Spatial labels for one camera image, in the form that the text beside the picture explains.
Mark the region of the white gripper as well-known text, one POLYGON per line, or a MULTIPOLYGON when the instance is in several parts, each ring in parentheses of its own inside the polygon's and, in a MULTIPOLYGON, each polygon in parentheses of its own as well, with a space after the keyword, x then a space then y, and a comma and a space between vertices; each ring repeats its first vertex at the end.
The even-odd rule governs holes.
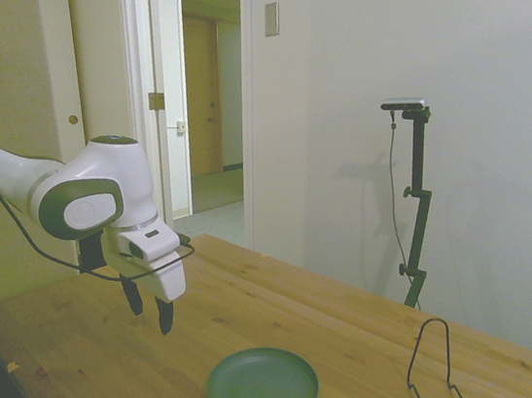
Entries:
POLYGON ((123 281, 132 313, 141 315, 143 310, 137 283, 156 296, 160 331, 163 335, 170 333, 173 301, 186 291, 184 266, 177 251, 182 246, 180 237, 168 228, 153 226, 138 230, 106 228, 103 237, 103 256, 108 266, 134 278, 123 281))

